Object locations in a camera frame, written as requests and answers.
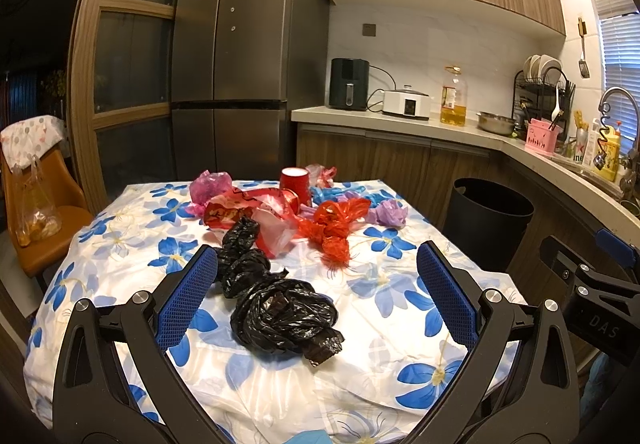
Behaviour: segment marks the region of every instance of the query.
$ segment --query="metal bowl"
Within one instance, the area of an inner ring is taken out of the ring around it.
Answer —
[[[478,127],[489,133],[511,135],[515,124],[515,120],[511,117],[503,117],[502,115],[495,115],[485,111],[478,113]]]

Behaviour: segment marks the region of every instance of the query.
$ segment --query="pink utensil holder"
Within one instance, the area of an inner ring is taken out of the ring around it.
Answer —
[[[549,130],[551,123],[538,119],[531,119],[527,130],[527,149],[537,153],[552,154],[556,148],[558,135],[562,133],[562,128],[556,126]]]

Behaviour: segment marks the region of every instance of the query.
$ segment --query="blue gripper pad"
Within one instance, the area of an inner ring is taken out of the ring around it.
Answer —
[[[607,229],[596,233],[596,245],[610,255],[622,268],[633,269],[636,266],[636,251]]]
[[[156,287],[154,297],[156,292],[162,296],[167,287],[173,288],[158,312],[156,343],[163,352],[180,343],[217,274],[218,255],[203,245],[184,269],[168,274]]]
[[[451,337],[467,350],[478,342],[476,329],[476,309],[451,275],[444,256],[435,245],[423,243],[418,249],[418,274],[427,287],[431,299],[442,316]]]

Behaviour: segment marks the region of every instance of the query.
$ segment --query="power cord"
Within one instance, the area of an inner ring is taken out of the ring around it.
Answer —
[[[389,78],[391,78],[391,80],[394,82],[394,90],[397,90],[397,89],[398,89],[398,85],[396,85],[396,80],[394,79],[394,76],[393,76],[393,75],[391,75],[391,74],[389,74],[389,72],[387,72],[386,70],[384,70],[384,69],[382,69],[382,68],[379,68],[378,66],[373,66],[373,64],[370,64],[370,65],[369,65],[369,68],[375,68],[376,70],[380,70],[380,72],[385,72],[385,74],[386,74],[386,75],[388,75],[388,76],[389,76]],[[382,104],[382,103],[384,102],[384,99],[383,99],[383,100],[380,100],[380,101],[378,101],[378,102],[374,102],[373,104],[369,104],[369,101],[371,101],[371,97],[373,97],[373,95],[374,95],[377,91],[385,91],[385,89],[384,89],[384,88],[378,88],[378,89],[376,89],[376,90],[372,91],[372,92],[371,92],[371,95],[369,95],[369,98],[367,99],[367,110],[368,110],[368,111],[372,111],[373,113],[381,113],[381,112],[382,112],[382,110],[381,110],[381,109],[373,110],[373,109],[371,109],[371,107],[372,107],[372,106],[377,106],[378,104]]]
[[[382,104],[384,102],[384,99],[383,99],[383,100],[379,100],[378,102],[374,102],[373,104],[369,104],[371,97],[373,97],[373,94],[376,93],[377,91],[385,91],[385,90],[384,88],[378,88],[377,90],[374,90],[373,92],[371,92],[371,95],[369,95],[369,98],[367,99],[367,110],[372,111],[373,113],[381,113],[382,112],[381,109],[371,109],[371,107],[377,106],[378,104]]]
[[[389,72],[387,72],[386,70],[383,70],[382,68],[378,68],[377,66],[373,66],[373,64],[369,65],[369,68],[375,68],[376,70],[380,70],[380,72],[385,72],[386,75],[388,75],[389,77],[391,77],[391,80],[394,82],[394,90],[398,89],[398,85],[396,85],[396,80],[394,79],[394,76],[389,74]]]

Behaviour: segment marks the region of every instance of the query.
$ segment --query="orange chair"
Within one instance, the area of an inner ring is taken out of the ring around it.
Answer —
[[[29,277],[35,276],[44,291],[46,285],[42,272],[66,256],[74,234],[82,227],[89,225],[94,216],[88,211],[82,189],[66,169],[59,146],[54,146],[44,154],[40,161],[44,178],[51,190],[51,198],[62,219],[62,228],[53,236],[31,242],[26,247],[20,247],[15,234],[18,227],[15,207],[15,175],[11,174],[2,150],[0,150],[0,159],[2,161],[2,188],[4,189],[9,236],[14,244],[15,252],[18,254],[22,270]],[[25,169],[22,172],[22,178],[27,178],[30,173],[31,168]]]

